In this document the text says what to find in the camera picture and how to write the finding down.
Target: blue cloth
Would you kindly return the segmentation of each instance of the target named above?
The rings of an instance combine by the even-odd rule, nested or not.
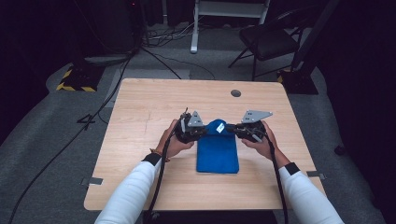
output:
[[[227,132],[225,124],[224,120],[215,119],[206,125],[207,133],[198,140],[197,172],[238,173],[235,134]]]

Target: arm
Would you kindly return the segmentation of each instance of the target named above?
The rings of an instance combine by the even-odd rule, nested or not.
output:
[[[95,223],[136,223],[149,196],[149,190],[154,182],[155,175],[161,167],[161,155],[166,139],[176,123],[177,121],[174,120],[169,128],[163,132],[155,151],[139,162],[119,184]],[[176,156],[181,150],[191,148],[193,144],[193,142],[183,144],[175,136],[172,136],[167,156]]]
[[[275,147],[275,158],[284,192],[289,198],[291,206],[302,223],[344,223],[335,211],[330,201],[316,188],[309,178],[304,175],[294,162],[280,151],[272,130],[263,121],[268,137]],[[247,147],[252,147],[268,160],[271,160],[270,148],[266,138],[261,143],[252,143],[243,139]]]

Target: chair leg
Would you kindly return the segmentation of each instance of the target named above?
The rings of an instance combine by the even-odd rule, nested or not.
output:
[[[236,63],[236,61],[238,61],[239,59],[241,59],[242,56],[245,54],[245,52],[246,52],[247,50],[248,50],[248,48],[245,48],[245,49],[238,55],[238,57],[236,57],[235,60],[233,60],[233,62],[232,62],[230,65],[228,65],[228,68],[231,68],[231,67]]]
[[[254,78],[256,77],[256,55],[254,55],[254,59],[253,59],[253,71],[251,73],[251,81],[254,81]]]

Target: wooden table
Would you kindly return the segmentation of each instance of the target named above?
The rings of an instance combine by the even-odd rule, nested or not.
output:
[[[242,92],[233,97],[232,90]],[[135,79],[122,81],[93,177],[84,202],[88,210],[102,210],[113,190],[147,155],[172,119],[189,108],[204,124],[214,119],[238,123],[248,109],[271,111],[265,119],[282,151],[302,171],[316,171],[289,99],[279,83]],[[281,209],[273,164],[236,139],[237,175],[196,172],[196,145],[166,163],[155,210]],[[324,193],[318,177],[311,177]],[[154,183],[145,205],[154,192]]]

